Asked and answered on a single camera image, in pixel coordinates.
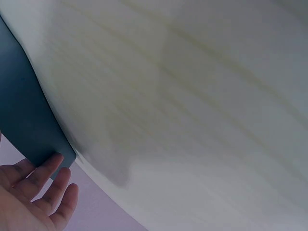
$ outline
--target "finger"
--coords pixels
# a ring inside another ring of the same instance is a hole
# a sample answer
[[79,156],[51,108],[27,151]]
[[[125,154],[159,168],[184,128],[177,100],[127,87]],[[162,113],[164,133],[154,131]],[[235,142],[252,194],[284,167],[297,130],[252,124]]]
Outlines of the finger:
[[71,171],[68,168],[63,167],[43,197],[34,201],[33,204],[49,215],[57,206],[70,178]]
[[63,196],[59,208],[50,216],[57,231],[62,231],[67,226],[78,201],[78,186],[70,184]]
[[57,170],[63,161],[59,153],[52,155],[44,164],[34,170],[26,179],[14,186],[14,189],[23,194],[27,199],[32,200],[43,188],[48,178]]
[[34,169],[35,166],[27,159],[23,159],[14,165],[0,166],[0,171],[5,174],[10,187],[26,178]]

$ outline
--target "skin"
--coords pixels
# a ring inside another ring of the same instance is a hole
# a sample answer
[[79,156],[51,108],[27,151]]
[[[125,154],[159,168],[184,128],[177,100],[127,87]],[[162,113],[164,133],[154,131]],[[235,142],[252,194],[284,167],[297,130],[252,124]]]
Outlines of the skin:
[[61,154],[54,154],[38,168],[27,159],[0,166],[0,231],[64,230],[78,201],[78,186],[67,187],[71,177],[68,168],[59,171],[42,198],[31,202],[62,161]]

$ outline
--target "white curved surface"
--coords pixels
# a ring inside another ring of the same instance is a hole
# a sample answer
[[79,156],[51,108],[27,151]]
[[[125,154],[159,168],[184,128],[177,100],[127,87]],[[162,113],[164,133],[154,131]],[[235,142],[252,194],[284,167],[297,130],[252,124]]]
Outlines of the white curved surface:
[[308,229],[306,11],[0,0],[78,164],[150,231]]

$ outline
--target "hand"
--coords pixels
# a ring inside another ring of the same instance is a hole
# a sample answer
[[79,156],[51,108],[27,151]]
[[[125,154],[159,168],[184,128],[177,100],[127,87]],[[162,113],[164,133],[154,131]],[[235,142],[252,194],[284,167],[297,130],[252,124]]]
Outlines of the hand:
[[[78,186],[67,187],[68,168],[59,171],[42,198],[31,202],[62,161],[61,154],[54,154],[38,168],[27,159],[0,166],[0,231],[62,231],[66,227],[78,200]],[[58,209],[50,215],[63,193]]]

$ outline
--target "dark teal panel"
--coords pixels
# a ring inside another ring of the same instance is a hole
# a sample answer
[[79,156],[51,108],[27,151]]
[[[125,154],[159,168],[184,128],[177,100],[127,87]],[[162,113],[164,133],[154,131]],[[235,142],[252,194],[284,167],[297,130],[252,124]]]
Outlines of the dark teal panel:
[[64,155],[61,167],[75,160],[26,54],[1,18],[0,130],[36,166],[54,152]]

